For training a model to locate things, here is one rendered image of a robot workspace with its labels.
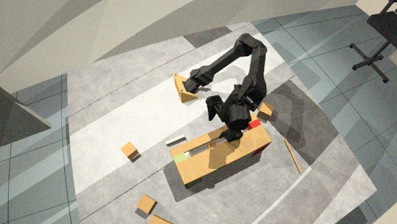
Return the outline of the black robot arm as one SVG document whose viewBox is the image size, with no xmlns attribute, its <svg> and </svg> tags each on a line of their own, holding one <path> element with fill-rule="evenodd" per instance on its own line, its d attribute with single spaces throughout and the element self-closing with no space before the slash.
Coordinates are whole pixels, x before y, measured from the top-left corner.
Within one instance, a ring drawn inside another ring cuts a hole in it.
<svg viewBox="0 0 397 224">
<path fill-rule="evenodd" d="M 200 86 L 204 87 L 211 83 L 215 74 L 237 58 L 252 55 L 248 75 L 244 77 L 242 85 L 234 84 L 234 89 L 226 100 L 230 128 L 235 131 L 245 130 L 252 121 L 250 110 L 254 112 L 267 95 L 264 80 L 266 52 L 267 48 L 261 40 L 253 38 L 250 34 L 242 34 L 227 53 L 210 65 L 192 70 L 190 76 L 182 81 L 183 86 L 187 92 L 194 94 Z M 247 96 L 253 102 L 247 99 Z"/>
</svg>

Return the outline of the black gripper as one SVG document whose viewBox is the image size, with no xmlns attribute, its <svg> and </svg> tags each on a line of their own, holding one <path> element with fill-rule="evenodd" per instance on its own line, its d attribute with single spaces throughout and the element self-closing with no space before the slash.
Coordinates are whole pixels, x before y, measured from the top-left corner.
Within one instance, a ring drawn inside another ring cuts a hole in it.
<svg viewBox="0 0 397 224">
<path fill-rule="evenodd" d="M 243 133 L 241 131 L 235 131 L 230 128 L 229 109 L 226 106 L 226 102 L 224 103 L 219 95 L 209 96 L 205 102 L 207 104 L 209 121 L 211 121 L 217 114 L 222 123 L 225 122 L 226 126 L 228 127 L 228 130 L 221 133 L 219 139 L 224 137 L 228 140 L 228 142 L 231 142 L 243 137 Z"/>
</svg>

